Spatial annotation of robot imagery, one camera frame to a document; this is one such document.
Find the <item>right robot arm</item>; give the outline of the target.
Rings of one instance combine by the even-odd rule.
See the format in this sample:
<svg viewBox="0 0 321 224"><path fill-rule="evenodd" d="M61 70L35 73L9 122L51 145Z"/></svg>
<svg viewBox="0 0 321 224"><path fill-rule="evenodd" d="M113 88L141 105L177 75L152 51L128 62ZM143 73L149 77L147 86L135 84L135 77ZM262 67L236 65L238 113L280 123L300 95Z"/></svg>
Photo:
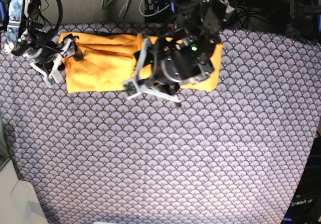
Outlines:
<svg viewBox="0 0 321 224"><path fill-rule="evenodd" d="M47 32L42 31L43 25L37 22L43 16L41 0L11 0L7 15L6 52L15 57L30 59L30 66L42 75L47 87L63 80L61 72L64 70L64 59L83 59L82 52L76 45L78 36L69 34L59 43L52 40L58 33L63 18L62 2L56 0L56 3L57 23Z"/></svg>

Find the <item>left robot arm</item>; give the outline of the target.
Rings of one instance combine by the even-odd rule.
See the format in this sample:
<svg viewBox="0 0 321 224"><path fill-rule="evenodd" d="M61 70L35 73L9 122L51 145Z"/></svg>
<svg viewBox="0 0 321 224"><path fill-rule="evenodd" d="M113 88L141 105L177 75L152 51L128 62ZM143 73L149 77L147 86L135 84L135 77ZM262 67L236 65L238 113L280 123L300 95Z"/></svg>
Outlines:
<svg viewBox="0 0 321 224"><path fill-rule="evenodd" d="M182 87L207 85L216 67L211 59L220 33L238 0L171 0L175 11L158 29L155 41L140 34L133 76L122 86L128 99L142 94L180 104Z"/></svg>

